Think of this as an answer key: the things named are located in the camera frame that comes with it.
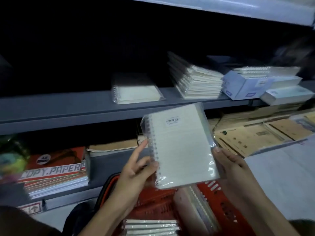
plastic wrapped notebook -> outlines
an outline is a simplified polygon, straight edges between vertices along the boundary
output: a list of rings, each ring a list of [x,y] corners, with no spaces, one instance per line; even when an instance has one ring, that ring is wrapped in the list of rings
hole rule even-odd
[[[150,156],[159,162],[155,186],[173,188],[219,178],[216,146],[202,103],[145,115],[141,122]]]
[[[158,87],[142,73],[115,73],[112,78],[112,98],[117,104],[165,100]]]

white floor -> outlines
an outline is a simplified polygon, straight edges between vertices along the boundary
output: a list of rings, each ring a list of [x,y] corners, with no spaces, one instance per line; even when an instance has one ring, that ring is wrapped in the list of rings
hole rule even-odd
[[[91,205],[94,205],[96,202],[95,199],[88,200]],[[81,202],[72,204],[72,205],[67,205],[63,207],[59,207],[53,210],[48,210],[43,213],[35,214],[32,217],[39,222],[42,222],[44,224],[47,224],[49,226],[52,226],[62,232],[63,226],[65,224],[65,220],[67,219],[68,215],[70,214],[71,210]]]

